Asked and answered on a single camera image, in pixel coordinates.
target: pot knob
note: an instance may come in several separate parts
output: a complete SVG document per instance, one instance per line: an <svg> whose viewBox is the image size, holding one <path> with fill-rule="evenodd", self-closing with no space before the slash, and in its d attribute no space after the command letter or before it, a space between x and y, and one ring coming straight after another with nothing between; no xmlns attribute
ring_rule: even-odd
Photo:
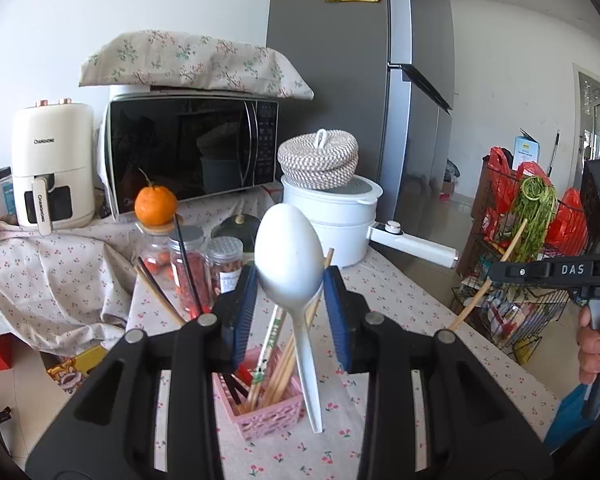
<svg viewBox="0 0 600 480"><path fill-rule="evenodd" d="M400 222L396 222L395 220L389 220L384 225L384 230L392 235L399 235L402 232L402 228L400 227Z"/></svg>

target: microwave control panel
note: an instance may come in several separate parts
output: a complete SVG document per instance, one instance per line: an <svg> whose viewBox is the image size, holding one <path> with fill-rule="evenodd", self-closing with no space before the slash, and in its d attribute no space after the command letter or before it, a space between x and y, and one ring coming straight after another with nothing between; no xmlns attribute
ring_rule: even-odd
<svg viewBox="0 0 600 480"><path fill-rule="evenodd" d="M273 182L276 171L276 136L278 129L278 103L258 101L258 156L255 183Z"/></svg>

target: finger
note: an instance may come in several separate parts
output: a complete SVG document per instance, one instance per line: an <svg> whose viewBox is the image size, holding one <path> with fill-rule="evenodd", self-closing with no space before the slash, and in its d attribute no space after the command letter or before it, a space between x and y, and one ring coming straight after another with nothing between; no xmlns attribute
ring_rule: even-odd
<svg viewBox="0 0 600 480"><path fill-rule="evenodd" d="M581 384L593 384L596 381L598 374L590 374L584 370L580 370L580 383Z"/></svg>
<svg viewBox="0 0 600 480"><path fill-rule="evenodd" d="M588 326L578 330L576 338L580 348L587 354L600 354L600 332Z"/></svg>
<svg viewBox="0 0 600 480"><path fill-rule="evenodd" d="M580 350L578 352L578 361L580 362L580 370L584 370L590 374L600 373L600 355L587 354Z"/></svg>
<svg viewBox="0 0 600 480"><path fill-rule="evenodd" d="M580 309L578 323L580 326L589 326L589 323L591 323L591 311L588 306L585 305Z"/></svg>

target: tiled floor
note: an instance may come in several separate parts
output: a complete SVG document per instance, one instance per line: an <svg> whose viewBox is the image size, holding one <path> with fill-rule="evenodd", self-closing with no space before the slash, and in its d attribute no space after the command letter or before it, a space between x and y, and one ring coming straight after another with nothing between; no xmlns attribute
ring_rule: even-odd
<svg viewBox="0 0 600 480"><path fill-rule="evenodd" d="M456 248L464 248L472 220L467 206L434 203L424 212L420 236ZM414 282L441 303L450 305L451 287L459 283L453 270L418 260L394 250L381 250ZM536 352L525 365L559 397L568 394L578 381L578 346L575 342L577 309L568 305L558 321L549 323ZM14 460L24 466L40 435L64 406L68 396L46 374L40 355L17 341L11 370L0 372L0 410L12 409L12 420L0 425Z"/></svg>

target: white wall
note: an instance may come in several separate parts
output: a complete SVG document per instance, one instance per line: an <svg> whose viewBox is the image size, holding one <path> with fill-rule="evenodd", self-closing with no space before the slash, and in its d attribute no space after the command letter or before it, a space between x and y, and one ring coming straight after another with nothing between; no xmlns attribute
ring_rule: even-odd
<svg viewBox="0 0 600 480"><path fill-rule="evenodd" d="M600 76L600 41L544 14L486 0L451 0L456 98L448 158L461 176L456 192L475 196L482 157L513 149L520 128L541 143L547 169L560 129L551 180L568 186L574 149L573 64Z"/></svg>
<svg viewBox="0 0 600 480"><path fill-rule="evenodd" d="M0 0L0 167L11 121L37 99L71 97L100 116L106 88L77 87L80 64L120 32L182 30L266 44L269 0Z"/></svg>

